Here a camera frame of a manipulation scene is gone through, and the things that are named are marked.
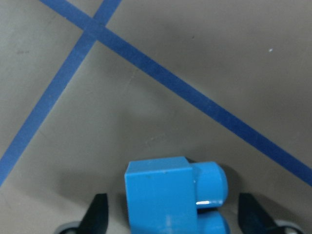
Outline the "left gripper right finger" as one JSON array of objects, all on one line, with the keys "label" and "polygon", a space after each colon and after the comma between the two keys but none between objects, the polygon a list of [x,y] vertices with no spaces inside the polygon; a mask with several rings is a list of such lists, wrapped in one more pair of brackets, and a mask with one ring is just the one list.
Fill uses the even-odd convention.
[{"label": "left gripper right finger", "polygon": [[244,234],[280,233],[277,224],[250,193],[239,194],[238,224]]}]

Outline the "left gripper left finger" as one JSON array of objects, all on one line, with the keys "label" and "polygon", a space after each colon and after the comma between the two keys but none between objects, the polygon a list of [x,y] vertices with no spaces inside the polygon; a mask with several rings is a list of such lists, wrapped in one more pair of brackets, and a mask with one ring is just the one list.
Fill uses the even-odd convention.
[{"label": "left gripper left finger", "polygon": [[105,234],[108,221],[107,194],[96,194],[78,227],[78,234]]}]

